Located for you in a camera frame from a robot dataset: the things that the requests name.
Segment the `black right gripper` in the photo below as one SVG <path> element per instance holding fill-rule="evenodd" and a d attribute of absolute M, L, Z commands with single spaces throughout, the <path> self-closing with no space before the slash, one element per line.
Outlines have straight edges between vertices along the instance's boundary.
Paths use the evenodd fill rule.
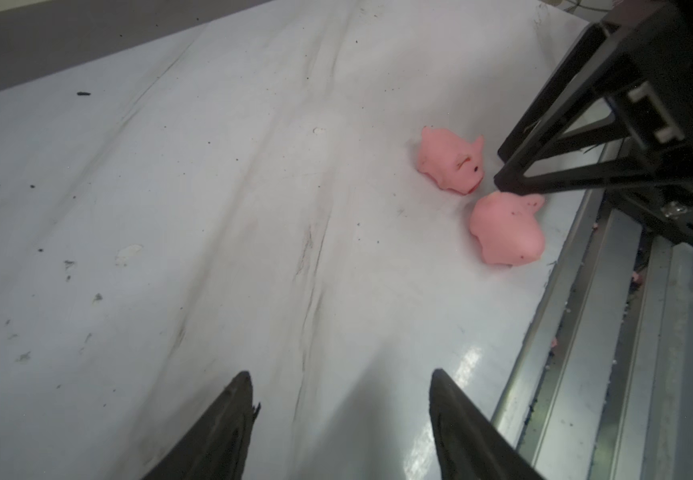
<path fill-rule="evenodd" d="M 693 1 L 616 1 L 588 25 L 508 134 L 496 186 L 519 195 L 616 189 L 610 201 L 653 233 L 693 247 Z M 634 82 L 605 92 L 626 33 Z M 537 172 L 552 158 L 621 141 L 612 160 Z"/>

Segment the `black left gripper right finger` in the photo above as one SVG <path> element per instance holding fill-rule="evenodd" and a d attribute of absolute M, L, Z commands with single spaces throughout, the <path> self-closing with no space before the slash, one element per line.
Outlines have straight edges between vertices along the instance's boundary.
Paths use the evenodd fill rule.
<path fill-rule="evenodd" d="M 442 479 L 541 480 L 442 369 L 432 372 L 429 416 Z"/>

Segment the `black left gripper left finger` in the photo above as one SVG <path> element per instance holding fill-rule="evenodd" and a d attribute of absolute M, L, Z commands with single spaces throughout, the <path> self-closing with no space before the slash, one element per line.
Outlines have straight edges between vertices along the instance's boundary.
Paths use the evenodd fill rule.
<path fill-rule="evenodd" d="M 242 479 L 260 408 L 252 376 L 238 373 L 144 480 Z"/>

